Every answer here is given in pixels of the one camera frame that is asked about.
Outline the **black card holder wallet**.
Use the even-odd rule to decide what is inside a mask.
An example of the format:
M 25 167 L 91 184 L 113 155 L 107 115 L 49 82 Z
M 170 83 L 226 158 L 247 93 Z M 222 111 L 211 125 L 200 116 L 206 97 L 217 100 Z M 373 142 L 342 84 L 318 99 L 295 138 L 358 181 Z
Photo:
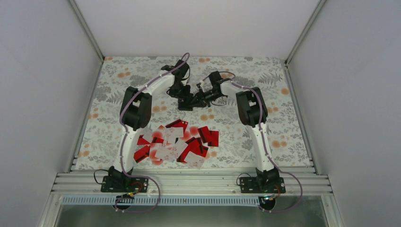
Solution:
M 185 99 L 178 99 L 178 110 L 192 111 L 194 108 L 194 98 L 187 97 Z

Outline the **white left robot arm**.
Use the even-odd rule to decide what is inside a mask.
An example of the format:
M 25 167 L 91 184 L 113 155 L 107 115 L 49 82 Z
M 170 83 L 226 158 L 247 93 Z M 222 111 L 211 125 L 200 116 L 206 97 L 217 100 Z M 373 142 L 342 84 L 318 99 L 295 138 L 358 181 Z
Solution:
M 152 97 L 164 90 L 168 95 L 183 101 L 190 95 L 190 66 L 184 60 L 178 60 L 176 65 L 165 65 L 159 74 L 140 88 L 128 87 L 125 91 L 120 111 L 120 124 L 123 136 L 120 143 L 120 153 L 114 164 L 108 170 L 108 177 L 113 179 L 113 186 L 124 192 L 131 187 L 134 147 L 150 121 Z

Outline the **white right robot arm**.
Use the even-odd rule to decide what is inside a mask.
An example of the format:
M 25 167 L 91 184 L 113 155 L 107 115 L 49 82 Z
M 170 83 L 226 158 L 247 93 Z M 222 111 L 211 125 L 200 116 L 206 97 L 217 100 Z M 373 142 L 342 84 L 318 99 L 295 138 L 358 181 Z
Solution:
M 207 78 L 212 89 L 203 91 L 205 79 L 197 84 L 197 97 L 202 104 L 210 104 L 220 97 L 227 96 L 236 101 L 240 121 L 249 131 L 253 149 L 257 157 L 256 186 L 261 192 L 268 192 L 279 180 L 279 170 L 272 160 L 272 152 L 268 144 L 267 117 L 268 111 L 258 87 L 244 87 L 232 79 L 223 79 L 220 72 L 215 71 Z

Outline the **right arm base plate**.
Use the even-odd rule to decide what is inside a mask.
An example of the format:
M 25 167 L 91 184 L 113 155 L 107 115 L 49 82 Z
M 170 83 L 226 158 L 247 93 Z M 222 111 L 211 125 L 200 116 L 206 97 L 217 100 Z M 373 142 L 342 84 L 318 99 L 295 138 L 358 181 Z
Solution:
M 284 179 L 282 177 L 267 182 L 260 183 L 256 177 L 240 177 L 239 186 L 241 193 L 257 194 L 257 193 L 286 193 Z

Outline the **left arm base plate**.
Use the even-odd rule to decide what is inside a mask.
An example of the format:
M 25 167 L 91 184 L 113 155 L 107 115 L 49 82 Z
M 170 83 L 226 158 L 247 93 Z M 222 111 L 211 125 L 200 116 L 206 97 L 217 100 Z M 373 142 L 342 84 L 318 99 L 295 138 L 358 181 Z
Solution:
M 147 192 L 148 179 L 139 178 L 113 178 L 105 176 L 101 184 L 101 192 L 138 193 Z

